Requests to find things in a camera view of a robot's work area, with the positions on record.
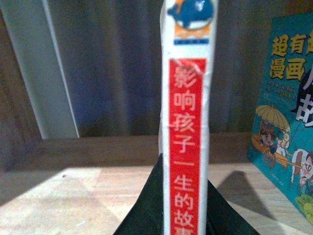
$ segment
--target gray curtain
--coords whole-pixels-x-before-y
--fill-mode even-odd
[[[63,110],[68,104],[60,103],[55,93],[50,92],[45,97],[50,90],[60,91],[64,87],[46,87],[47,79],[49,84],[57,84],[53,80],[58,76],[56,81],[62,85],[62,78],[55,73],[59,69],[56,59],[55,63],[46,62],[56,56],[43,2],[0,0],[17,59],[23,65],[22,74],[31,81],[27,87],[32,86],[32,91],[38,92],[30,95],[32,103],[35,99],[46,100],[48,108],[44,102],[37,102],[40,105],[36,105],[36,109],[53,113],[52,106]],[[269,45],[271,18],[284,15],[287,2],[219,1],[210,94],[211,132],[251,130]],[[159,15],[163,1],[47,0],[47,3],[79,135],[158,134],[161,108]],[[44,125],[53,127],[45,138],[65,138],[68,131],[64,134],[57,127],[72,126],[69,111],[67,115],[50,113],[41,115],[44,120],[40,123],[41,131]]]

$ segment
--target yellow umbrella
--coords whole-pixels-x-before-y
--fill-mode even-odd
[[[262,120],[273,124],[281,130],[290,131],[290,126],[287,119],[274,106],[260,105],[257,107],[255,112],[262,118]]]

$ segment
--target cartoon character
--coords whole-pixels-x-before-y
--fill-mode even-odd
[[[291,183],[293,184],[294,176],[300,174],[299,195],[313,196],[313,152],[298,149],[293,154],[292,162],[302,168],[292,167]]]
[[[273,126],[267,121],[263,122],[263,125],[260,129],[259,143],[261,146],[266,146],[270,148],[270,152],[273,154],[276,152],[277,145],[274,144],[275,131]]]
[[[290,145],[290,136],[286,131],[281,131],[281,133],[283,134],[283,137],[280,139],[278,137],[276,137],[276,141],[277,141],[277,150],[276,152],[286,156],[286,153],[288,153],[288,148]]]
[[[213,4],[210,0],[185,0],[181,6],[179,13],[177,12],[179,5],[176,3],[167,13],[173,16],[176,23],[186,29],[197,29],[206,26],[213,19]],[[205,24],[191,23],[205,21]]]

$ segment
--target book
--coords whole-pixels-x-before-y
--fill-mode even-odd
[[[217,5],[217,0],[165,0],[162,9],[164,235],[206,232]]]
[[[272,20],[248,158],[313,224],[313,13]]]

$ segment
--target cartoon whale logo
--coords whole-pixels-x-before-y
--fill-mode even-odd
[[[213,20],[214,7],[210,0],[185,0],[178,12],[176,3],[167,11],[182,28],[197,30],[207,26]]]

